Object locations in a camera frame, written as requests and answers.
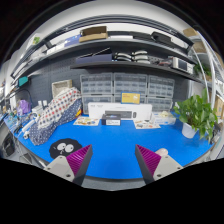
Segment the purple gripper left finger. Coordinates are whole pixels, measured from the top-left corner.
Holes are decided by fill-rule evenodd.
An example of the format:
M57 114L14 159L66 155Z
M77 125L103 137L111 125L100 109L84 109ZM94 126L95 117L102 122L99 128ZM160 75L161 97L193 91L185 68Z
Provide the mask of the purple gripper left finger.
M81 186L92 155L92 145L88 145L71 153L67 157L58 156L44 170Z

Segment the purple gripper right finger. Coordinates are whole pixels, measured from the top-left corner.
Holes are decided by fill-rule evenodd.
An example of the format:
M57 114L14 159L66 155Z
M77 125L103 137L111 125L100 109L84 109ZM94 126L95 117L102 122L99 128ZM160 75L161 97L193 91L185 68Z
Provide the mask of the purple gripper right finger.
M140 145L135 146L135 156L146 184L182 169L182 166L169 155L161 156Z

